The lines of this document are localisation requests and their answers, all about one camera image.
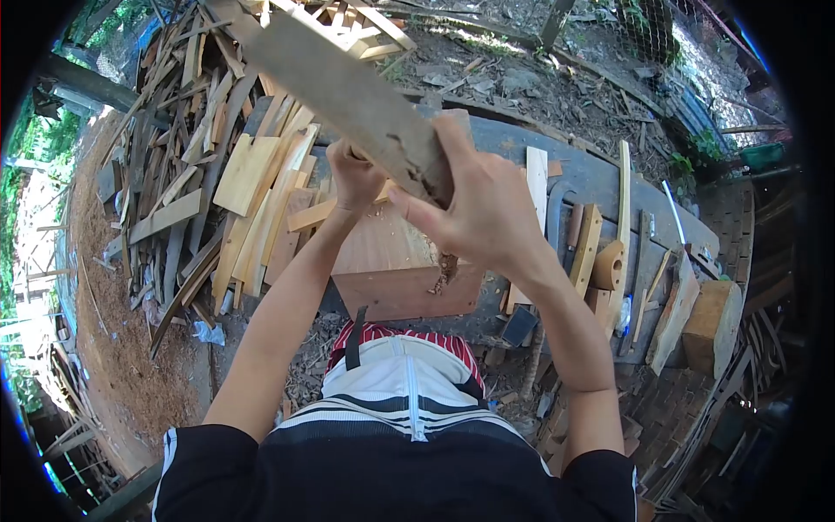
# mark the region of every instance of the white stripe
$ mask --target white stripe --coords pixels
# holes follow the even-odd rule
[[[632,498],[635,500],[635,522],[638,522],[638,469],[632,466]]]
[[[165,476],[165,472],[168,471],[168,468],[174,461],[174,453],[177,451],[177,430],[169,428],[168,432],[166,432],[163,436],[163,441],[165,443],[165,457],[162,463],[162,474],[159,476],[157,490],[156,493],[154,493],[154,503],[151,505],[151,522],[156,522],[156,502],[159,497],[159,487],[162,485],[162,479]]]

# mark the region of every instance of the sawdust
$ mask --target sawdust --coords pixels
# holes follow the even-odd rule
[[[108,241],[116,237],[110,228],[113,215],[104,215],[96,197],[96,171],[109,137],[121,114],[111,111],[96,121],[81,144],[88,151],[77,163],[75,188],[69,217],[70,257],[90,260],[101,257]],[[86,263],[88,282],[78,278],[78,354],[89,373],[87,393],[96,416],[104,426],[112,461],[125,476],[162,456],[162,434],[170,426],[198,423],[201,415],[196,391],[189,385],[189,367],[194,363],[190,337],[181,326],[172,326],[159,356],[149,358],[150,337],[141,310],[129,309],[129,295],[121,263],[116,271]],[[89,290],[92,290],[108,336],[99,326]]]

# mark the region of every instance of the fence post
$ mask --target fence post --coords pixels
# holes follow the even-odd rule
[[[574,7],[575,0],[554,0],[551,6],[551,13],[548,19],[545,20],[545,25],[542,27],[542,33],[539,35],[542,38],[542,44],[545,50],[550,50],[554,45],[554,41],[559,36],[559,32],[563,30],[565,20],[568,19],[571,8]]]

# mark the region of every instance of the zipper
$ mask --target zipper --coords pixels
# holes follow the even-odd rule
[[[425,423],[418,412],[418,376],[415,373],[414,359],[406,356],[406,371],[409,386],[409,421],[412,424],[412,442],[429,442],[424,434]]]

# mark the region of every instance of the plastic bag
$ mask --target plastic bag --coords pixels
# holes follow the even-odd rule
[[[209,325],[207,325],[205,321],[196,321],[195,330],[197,333],[192,337],[197,337],[201,342],[212,342],[220,346],[224,346],[226,344],[226,335],[223,333],[223,325],[219,322],[215,324],[214,330],[210,330]]]

